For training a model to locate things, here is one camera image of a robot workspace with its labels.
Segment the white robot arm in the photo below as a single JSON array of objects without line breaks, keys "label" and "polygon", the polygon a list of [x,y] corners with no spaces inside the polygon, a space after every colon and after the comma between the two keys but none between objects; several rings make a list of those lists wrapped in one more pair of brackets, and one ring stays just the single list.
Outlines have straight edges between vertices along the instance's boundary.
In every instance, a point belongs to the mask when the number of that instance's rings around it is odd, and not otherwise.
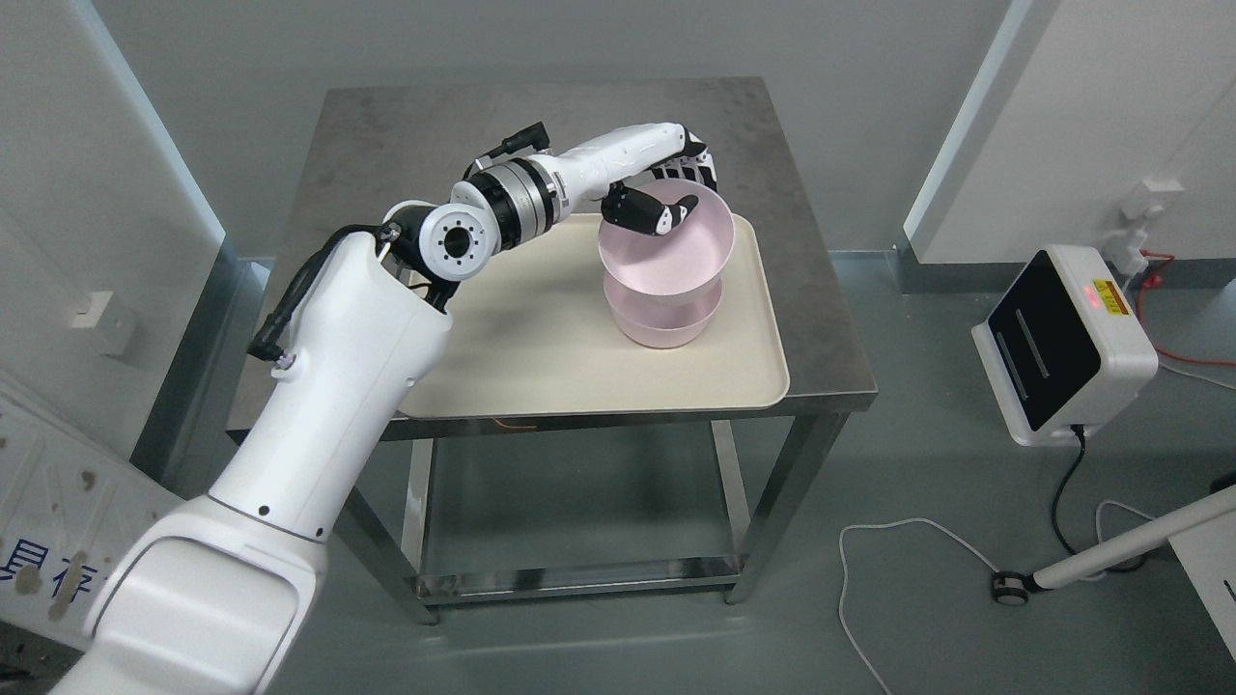
[{"label": "white robot arm", "polygon": [[274,390],[206,493],[98,594],[57,694],[261,694],[311,612],[325,543],[379,435],[444,351],[459,282],[501,247],[472,204],[405,203],[334,232],[250,344]]}]

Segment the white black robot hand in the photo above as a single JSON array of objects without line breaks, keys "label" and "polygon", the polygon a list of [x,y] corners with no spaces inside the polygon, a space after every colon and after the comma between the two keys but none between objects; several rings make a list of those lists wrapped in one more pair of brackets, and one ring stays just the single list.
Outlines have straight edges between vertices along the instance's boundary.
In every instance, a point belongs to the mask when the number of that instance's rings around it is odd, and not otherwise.
[{"label": "white black robot hand", "polygon": [[687,127],[674,122],[632,125],[591,139],[562,155],[552,155],[548,167],[562,188],[562,211],[577,202],[599,202],[606,223],[628,232],[662,236],[681,225],[698,197],[679,202],[658,198],[625,185],[644,171],[661,178],[693,181],[716,192],[716,167],[707,145]]}]

